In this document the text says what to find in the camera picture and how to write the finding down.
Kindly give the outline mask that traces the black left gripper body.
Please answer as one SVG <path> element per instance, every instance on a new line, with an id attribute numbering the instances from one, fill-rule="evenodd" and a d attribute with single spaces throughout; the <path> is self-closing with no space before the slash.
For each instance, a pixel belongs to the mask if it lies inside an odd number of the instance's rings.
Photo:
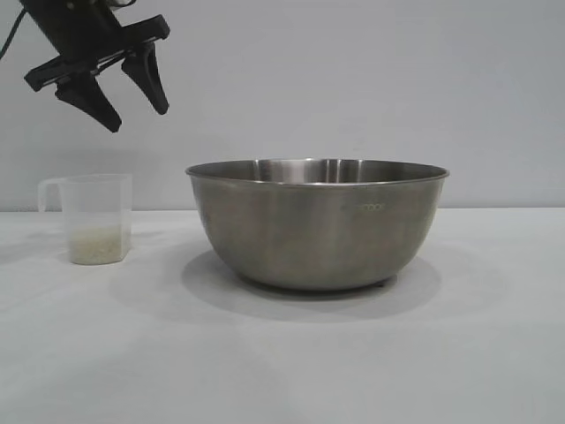
<path id="1" fill-rule="evenodd" d="M 97 74 L 170 35 L 161 15 L 121 25 L 105 1 L 25 1 L 24 10 L 58 53 L 26 74 L 25 81 L 35 92 L 74 73 Z"/>

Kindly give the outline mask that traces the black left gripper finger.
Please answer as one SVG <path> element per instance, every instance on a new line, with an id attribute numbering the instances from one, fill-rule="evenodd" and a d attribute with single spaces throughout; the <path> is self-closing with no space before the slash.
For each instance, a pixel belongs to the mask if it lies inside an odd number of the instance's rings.
<path id="1" fill-rule="evenodd" d="M 121 69 L 142 91 L 158 114 L 168 112 L 170 104 L 162 87 L 153 43 L 141 44 L 130 51 Z"/>
<path id="2" fill-rule="evenodd" d="M 59 80 L 55 95 L 58 100 L 83 111 L 110 132 L 117 133 L 120 129 L 120 116 L 90 72 L 76 73 Z"/>

